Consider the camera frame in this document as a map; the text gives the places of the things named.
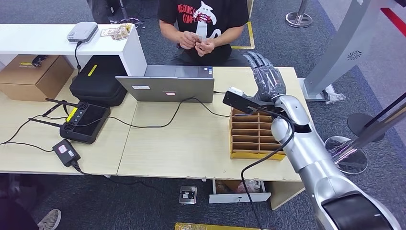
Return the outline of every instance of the gray laptop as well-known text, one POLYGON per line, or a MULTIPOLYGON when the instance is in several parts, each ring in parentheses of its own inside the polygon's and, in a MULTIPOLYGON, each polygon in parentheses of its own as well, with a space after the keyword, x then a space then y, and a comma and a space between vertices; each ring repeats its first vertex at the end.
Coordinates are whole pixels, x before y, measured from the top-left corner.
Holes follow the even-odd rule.
POLYGON ((140 102, 213 102, 213 67, 148 65, 144 76, 116 79, 140 102))

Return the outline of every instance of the shoe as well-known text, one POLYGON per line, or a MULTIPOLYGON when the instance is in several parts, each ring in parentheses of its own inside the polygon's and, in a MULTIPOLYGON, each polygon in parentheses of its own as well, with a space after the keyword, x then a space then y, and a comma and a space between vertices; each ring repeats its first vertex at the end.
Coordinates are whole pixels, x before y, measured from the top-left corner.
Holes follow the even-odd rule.
POLYGON ((53 209, 38 223, 39 230, 55 230, 61 221, 61 210, 53 209))

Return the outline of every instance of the robotic arm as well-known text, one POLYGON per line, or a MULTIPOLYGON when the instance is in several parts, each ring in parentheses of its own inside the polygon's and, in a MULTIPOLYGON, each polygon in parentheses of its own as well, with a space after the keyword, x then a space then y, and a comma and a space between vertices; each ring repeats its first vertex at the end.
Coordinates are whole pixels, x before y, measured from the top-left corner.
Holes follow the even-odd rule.
MULTIPOLYGON (((288 117, 294 124, 293 138, 283 148, 310 196, 317 224, 322 230, 399 230, 391 212, 347 179, 333 163, 299 100, 286 95, 279 71, 262 55, 244 55, 251 64, 258 92, 254 97, 231 87, 223 103, 251 114, 268 110, 288 117)), ((292 134, 291 125, 274 117, 275 139, 284 144, 292 134)))

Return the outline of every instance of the black cable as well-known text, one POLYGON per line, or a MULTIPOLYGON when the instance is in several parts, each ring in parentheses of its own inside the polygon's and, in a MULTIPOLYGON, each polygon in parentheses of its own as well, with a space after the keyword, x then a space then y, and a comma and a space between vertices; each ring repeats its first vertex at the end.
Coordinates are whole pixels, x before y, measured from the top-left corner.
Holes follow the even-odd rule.
POLYGON ((48 117, 48 116, 45 116, 46 118, 48 118, 48 119, 51 119, 51 120, 60 120, 60 119, 66 119, 67 118, 67 116, 63 116, 63 117, 48 117))
POLYGON ((45 150, 45 149, 43 149, 43 148, 41 148, 41 147, 38 147, 38 146, 32 145, 32 144, 21 143, 21 142, 11 142, 11 140, 13 140, 13 139, 15 138, 15 136, 18 134, 18 132, 22 129, 22 127, 24 127, 24 125, 26 125, 28 122, 30 122, 30 120, 24 122, 24 123, 17 129, 17 131, 14 133, 14 135, 13 135, 10 139, 8 139, 7 141, 5 141, 5 142, 3 142, 3 143, 0 143, 0 145, 6 145, 6 144, 27 145, 27 146, 31 146, 31 147, 37 148, 37 149, 39 149, 39 150, 42 150, 42 151, 44 151, 44 152, 53 152, 53 150, 45 150))
POLYGON ((80 73, 80 70, 82 69, 82 66, 79 65, 78 56, 76 55, 76 52, 81 44, 82 44, 82 42, 78 41, 78 43, 76 44, 76 48, 75 48, 75 59, 76 59, 76 64, 77 64, 77 68, 78 68, 78 75, 80 73))
POLYGON ((250 164, 249 166, 245 167, 245 168, 241 171, 242 184, 244 185, 245 192, 247 193, 248 198, 249 198, 249 202, 251 203, 252 211, 254 212, 255 219, 257 220, 257 223, 258 223, 258 225, 259 225, 259 229, 263 230, 262 224, 261 224, 261 222, 260 222, 260 220, 259 220, 259 217, 258 217, 258 215, 257 215, 257 212, 256 212, 256 210, 255 210, 254 203, 252 202, 251 195, 249 194, 247 185, 245 184, 244 172, 245 172, 247 169, 249 169, 249 168, 251 168, 251 167, 253 167, 253 166, 257 165, 257 164, 266 161, 267 159, 269 159, 270 157, 272 157, 273 155, 275 155, 277 152, 281 151, 281 150, 292 140, 292 138, 293 138, 293 136, 294 136, 294 123, 293 123, 289 118, 287 118, 287 117, 285 117, 285 116, 282 116, 282 115, 280 115, 280 114, 277 114, 277 113, 274 113, 274 112, 271 112, 271 111, 268 111, 268 110, 264 110, 264 109, 258 109, 258 110, 260 110, 260 111, 262 111, 262 112, 264 112, 264 113, 267 113, 267 114, 269 114, 269 115, 271 115, 271 116, 282 118, 283 120, 285 120, 285 121, 290 125, 291 131, 292 131, 292 133, 290 134, 289 138, 288 138, 279 148, 277 148, 275 151, 273 151, 273 152, 271 152, 270 154, 268 154, 266 157, 260 159, 259 161, 256 161, 256 162, 250 164))
MULTIPOLYGON (((93 175, 93 174, 89 174, 89 173, 83 172, 82 169, 80 169, 79 163, 78 163, 77 161, 72 161, 71 164, 72 164, 72 167, 73 167, 74 169, 76 169, 76 171, 78 171, 79 173, 81 173, 81 174, 83 174, 83 175, 85 175, 85 176, 101 176, 101 175, 93 175)), ((163 194, 163 192, 162 192, 161 190, 155 188, 154 186, 147 185, 147 184, 145 184, 145 183, 142 182, 142 181, 135 181, 135 182, 131 182, 131 183, 125 183, 125 182, 117 182, 117 181, 113 180, 112 178, 108 178, 108 177, 105 177, 105 176, 102 176, 102 177, 106 178, 107 180, 109 180, 109 181, 111 181, 111 182, 113 182, 113 183, 115 183, 115 184, 122 184, 122 185, 142 184, 142 185, 145 186, 145 187, 153 188, 153 189, 155 189, 155 190, 157 190, 158 192, 160 192, 160 193, 163 194)))
POLYGON ((157 14, 153 14, 152 16, 149 16, 149 17, 144 17, 144 16, 142 16, 142 15, 141 15, 141 12, 142 12, 143 7, 144 7, 144 1, 141 0, 141 7, 140 7, 139 12, 137 13, 136 18, 140 17, 140 18, 142 18, 142 19, 148 20, 148 19, 151 19, 151 18, 153 18, 153 17, 155 17, 155 16, 157 15, 157 14))
POLYGON ((6 143, 1 143, 0 145, 5 145, 5 144, 27 145, 27 146, 31 146, 31 147, 37 148, 37 149, 39 149, 39 150, 41 150, 41 151, 44 151, 44 152, 53 152, 53 151, 54 151, 54 150, 45 150, 45 149, 43 149, 43 148, 41 148, 41 147, 38 147, 38 146, 36 146, 36 145, 27 144, 27 143, 21 143, 21 142, 6 142, 6 143))
MULTIPOLYGON (((202 101, 200 101, 199 99, 197 99, 197 98, 195 98, 195 97, 192 97, 192 98, 188 98, 188 99, 185 99, 185 100, 181 101, 181 102, 179 103, 178 108, 176 109, 175 113, 173 114, 172 118, 170 119, 170 121, 169 121, 168 123, 166 123, 165 125, 162 125, 162 126, 134 126, 134 125, 132 125, 132 124, 126 123, 126 122, 124 122, 124 121, 122 121, 122 120, 120 120, 120 119, 118 119, 118 118, 116 118, 116 117, 113 117, 113 116, 108 116, 108 118, 115 119, 115 120, 117 120, 117 121, 119 121, 119 122, 121 122, 121 123, 123 123, 123 124, 125 124, 125 125, 128 125, 128 126, 130 126, 130 127, 134 127, 134 128, 164 128, 164 127, 166 127, 166 126, 168 126, 168 125, 170 125, 170 124, 172 123, 173 119, 175 118, 176 114, 177 114, 178 111, 179 111, 180 105, 181 105, 182 103, 188 101, 188 100, 197 100, 197 101, 200 102, 200 104, 202 104, 210 113, 212 113, 212 114, 214 114, 214 115, 216 115, 216 116, 230 117, 230 115, 221 115, 221 114, 216 114, 216 113, 212 112, 209 108, 207 108, 207 106, 206 106, 205 104, 203 104, 202 101)), ((103 120, 103 119, 104 119, 104 118, 99 118, 99 119, 94 120, 94 121, 92 121, 92 122, 90 122, 90 123, 88 123, 88 124, 85 124, 85 125, 74 125, 74 124, 70 124, 70 125, 75 126, 75 127, 86 127, 86 126, 92 125, 92 124, 94 124, 94 123, 96 123, 96 122, 99 122, 99 121, 101 121, 101 120, 103 120)))

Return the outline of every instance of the black pole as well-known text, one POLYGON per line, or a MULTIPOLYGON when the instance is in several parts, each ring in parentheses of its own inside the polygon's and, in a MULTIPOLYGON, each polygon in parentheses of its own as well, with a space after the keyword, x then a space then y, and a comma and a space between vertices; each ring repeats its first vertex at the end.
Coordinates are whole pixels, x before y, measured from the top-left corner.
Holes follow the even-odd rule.
POLYGON ((375 121, 377 121, 379 118, 381 118, 384 114, 386 114, 389 110, 391 110, 393 107, 395 107, 397 104, 399 104, 403 99, 406 98, 406 92, 400 96, 396 101, 394 101, 392 104, 390 104, 388 107, 386 107, 382 112, 380 112, 376 117, 372 118, 371 121, 369 121, 364 127, 368 128, 371 126, 375 121))

